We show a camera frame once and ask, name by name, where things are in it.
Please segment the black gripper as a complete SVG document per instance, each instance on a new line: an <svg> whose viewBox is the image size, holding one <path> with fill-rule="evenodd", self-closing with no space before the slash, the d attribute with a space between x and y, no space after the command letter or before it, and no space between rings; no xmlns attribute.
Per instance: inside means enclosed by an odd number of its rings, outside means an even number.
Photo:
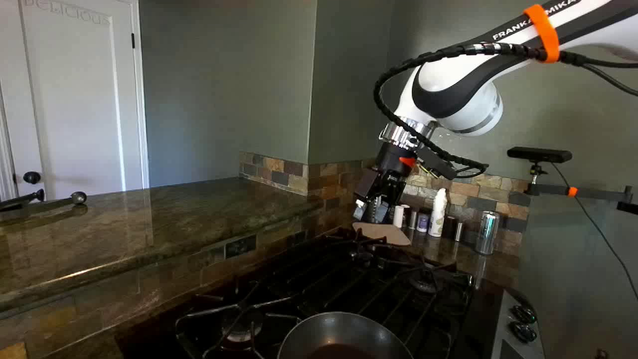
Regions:
<svg viewBox="0 0 638 359"><path fill-rule="evenodd" d="M382 200L396 204L406 178L424 166L434 176L454 178L452 164L428 150L416 136L406 134L396 124L386 124L380 134L380 150L370 168L360 174L354 196L364 204Z"/></svg>

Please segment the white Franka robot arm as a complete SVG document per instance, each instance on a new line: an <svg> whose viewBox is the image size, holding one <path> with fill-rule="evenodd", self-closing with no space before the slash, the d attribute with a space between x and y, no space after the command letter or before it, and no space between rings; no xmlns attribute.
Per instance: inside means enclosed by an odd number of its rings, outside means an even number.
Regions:
<svg viewBox="0 0 638 359"><path fill-rule="evenodd" d="M388 124L378 134L382 146L372 168L354 190L356 200L394 204L416 166L446 180L484 174L486 164L444 152L426 130L490 132L502 116L494 80L530 62L578 66L633 94L599 66L635 66L635 27L638 0L546 0L490 33L392 66L372 88Z"/></svg>

